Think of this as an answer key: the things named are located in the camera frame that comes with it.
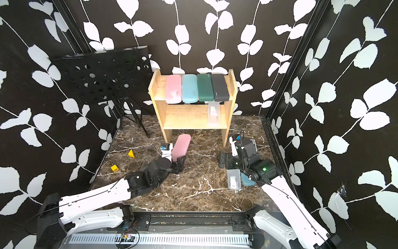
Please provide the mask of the pink pencil case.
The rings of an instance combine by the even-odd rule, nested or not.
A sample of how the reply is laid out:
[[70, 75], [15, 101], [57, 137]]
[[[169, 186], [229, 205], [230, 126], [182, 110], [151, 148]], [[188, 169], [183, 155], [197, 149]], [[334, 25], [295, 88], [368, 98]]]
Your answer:
[[185, 156], [191, 142], [191, 135], [181, 134], [172, 150], [172, 162], [176, 162], [178, 158]]
[[166, 77], [165, 101], [167, 104], [179, 104], [182, 101], [182, 77], [180, 75]]

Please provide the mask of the small circuit board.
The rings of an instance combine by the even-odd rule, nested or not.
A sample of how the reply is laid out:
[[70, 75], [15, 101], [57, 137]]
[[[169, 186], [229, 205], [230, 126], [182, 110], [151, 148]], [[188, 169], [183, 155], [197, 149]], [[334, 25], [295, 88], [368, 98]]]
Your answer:
[[117, 244], [132, 244], [136, 240], [135, 234], [121, 234], [115, 238]]

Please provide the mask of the dark green pencil case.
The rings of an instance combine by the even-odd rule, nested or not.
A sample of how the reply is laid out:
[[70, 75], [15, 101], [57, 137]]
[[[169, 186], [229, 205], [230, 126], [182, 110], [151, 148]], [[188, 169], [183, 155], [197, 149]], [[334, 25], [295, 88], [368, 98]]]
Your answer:
[[198, 98], [201, 102], [209, 102], [214, 100], [214, 92], [210, 74], [198, 74]]

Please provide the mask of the teal pencil case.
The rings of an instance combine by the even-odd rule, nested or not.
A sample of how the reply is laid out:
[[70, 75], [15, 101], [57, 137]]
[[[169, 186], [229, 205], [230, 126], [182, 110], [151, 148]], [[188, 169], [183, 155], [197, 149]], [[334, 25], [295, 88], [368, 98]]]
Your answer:
[[242, 181], [244, 186], [255, 186], [256, 185], [256, 182], [252, 181], [244, 173], [241, 173], [241, 181]]

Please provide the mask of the wooden two-tier shelf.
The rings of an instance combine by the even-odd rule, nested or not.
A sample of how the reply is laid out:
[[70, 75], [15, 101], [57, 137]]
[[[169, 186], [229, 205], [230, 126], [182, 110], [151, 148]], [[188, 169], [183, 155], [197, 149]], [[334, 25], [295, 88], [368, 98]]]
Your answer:
[[224, 147], [226, 146], [238, 89], [232, 69], [229, 70], [229, 73], [224, 78], [230, 98], [220, 106], [220, 123], [211, 126], [208, 124], [208, 107], [206, 104], [181, 105], [166, 103], [165, 87], [167, 76], [162, 75], [160, 69], [155, 69], [148, 92], [167, 143], [171, 143], [173, 130], [216, 129], [221, 131], [222, 143]]

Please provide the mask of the pink pencil case top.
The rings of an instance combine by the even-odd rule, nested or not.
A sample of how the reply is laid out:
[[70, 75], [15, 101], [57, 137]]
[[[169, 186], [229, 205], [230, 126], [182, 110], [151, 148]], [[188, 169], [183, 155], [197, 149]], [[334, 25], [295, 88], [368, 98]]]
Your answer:
[[182, 101], [182, 77], [180, 75], [166, 77], [165, 101], [167, 104], [179, 104]]

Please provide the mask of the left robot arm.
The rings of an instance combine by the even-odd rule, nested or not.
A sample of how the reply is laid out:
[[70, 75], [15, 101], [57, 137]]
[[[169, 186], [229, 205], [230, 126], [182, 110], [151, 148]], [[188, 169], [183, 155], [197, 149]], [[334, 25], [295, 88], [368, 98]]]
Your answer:
[[150, 193], [160, 187], [169, 174], [182, 172], [185, 159], [185, 156], [177, 159], [158, 158], [115, 183], [80, 195], [67, 197], [60, 197], [58, 193], [48, 195], [37, 214], [35, 248], [48, 248], [65, 238], [66, 226], [78, 215]]

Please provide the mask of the yellow triangular block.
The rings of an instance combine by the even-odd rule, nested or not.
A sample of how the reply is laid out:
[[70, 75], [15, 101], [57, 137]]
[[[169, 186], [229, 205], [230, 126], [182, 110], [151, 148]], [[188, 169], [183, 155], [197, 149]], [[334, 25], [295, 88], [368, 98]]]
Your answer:
[[131, 158], [135, 158], [135, 155], [132, 150], [129, 151], [128, 156]]

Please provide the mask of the frosted clear pencil case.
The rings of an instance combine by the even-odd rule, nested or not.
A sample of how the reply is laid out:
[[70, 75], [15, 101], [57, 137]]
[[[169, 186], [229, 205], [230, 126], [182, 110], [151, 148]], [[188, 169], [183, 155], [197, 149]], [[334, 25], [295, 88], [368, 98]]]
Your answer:
[[239, 169], [229, 169], [228, 174], [228, 188], [230, 190], [241, 189], [241, 175]]

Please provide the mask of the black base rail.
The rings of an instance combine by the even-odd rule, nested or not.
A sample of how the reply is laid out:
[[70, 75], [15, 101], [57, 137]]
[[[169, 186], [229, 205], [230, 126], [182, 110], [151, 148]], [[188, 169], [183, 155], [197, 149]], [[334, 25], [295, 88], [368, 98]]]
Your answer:
[[176, 228], [188, 227], [227, 227], [233, 232], [259, 233], [252, 212], [133, 212], [134, 219], [126, 225], [122, 222], [107, 231], [122, 232], [133, 228], [136, 231], [152, 231], [161, 226]]

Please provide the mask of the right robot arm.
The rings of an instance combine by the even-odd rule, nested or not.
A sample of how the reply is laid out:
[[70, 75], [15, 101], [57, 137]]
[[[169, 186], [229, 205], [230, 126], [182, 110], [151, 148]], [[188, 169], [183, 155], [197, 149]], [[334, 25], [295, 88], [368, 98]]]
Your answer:
[[306, 210], [271, 160], [221, 153], [219, 167], [235, 170], [255, 182], [282, 213], [277, 218], [266, 210], [252, 214], [255, 226], [275, 238], [286, 249], [336, 249], [341, 238], [328, 232]]

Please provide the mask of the light blue pencil case top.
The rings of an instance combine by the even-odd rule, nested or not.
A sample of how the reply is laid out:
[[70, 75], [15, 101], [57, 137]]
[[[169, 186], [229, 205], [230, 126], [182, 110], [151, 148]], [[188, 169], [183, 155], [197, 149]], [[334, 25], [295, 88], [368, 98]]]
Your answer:
[[183, 103], [196, 103], [199, 99], [197, 76], [186, 74], [182, 76], [182, 101]]

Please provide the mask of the black perforated music stand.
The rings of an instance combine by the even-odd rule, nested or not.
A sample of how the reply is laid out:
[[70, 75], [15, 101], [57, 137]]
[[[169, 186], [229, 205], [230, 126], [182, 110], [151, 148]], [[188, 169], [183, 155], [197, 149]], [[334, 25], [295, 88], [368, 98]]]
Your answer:
[[153, 75], [148, 46], [76, 54], [50, 61], [61, 73], [60, 86], [80, 102], [118, 102], [122, 117], [126, 117], [123, 108], [126, 104], [133, 115], [131, 121], [144, 128], [142, 115], [136, 110], [146, 111], [139, 100], [147, 93]]

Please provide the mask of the clear pencil case right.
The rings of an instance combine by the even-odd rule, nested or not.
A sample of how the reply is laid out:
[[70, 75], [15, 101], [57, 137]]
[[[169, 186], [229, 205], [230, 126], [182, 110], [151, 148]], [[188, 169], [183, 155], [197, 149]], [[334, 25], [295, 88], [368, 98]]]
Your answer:
[[216, 127], [221, 123], [220, 103], [211, 101], [208, 103], [208, 125]]

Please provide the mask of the yellow cube block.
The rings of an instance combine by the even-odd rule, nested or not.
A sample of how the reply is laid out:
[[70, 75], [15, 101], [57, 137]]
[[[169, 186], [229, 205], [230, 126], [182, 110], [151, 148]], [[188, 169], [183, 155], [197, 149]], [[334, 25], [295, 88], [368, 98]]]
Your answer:
[[111, 166], [111, 170], [112, 170], [114, 173], [116, 173], [116, 172], [119, 171], [119, 168], [118, 168], [117, 165], [113, 165], [113, 166]]

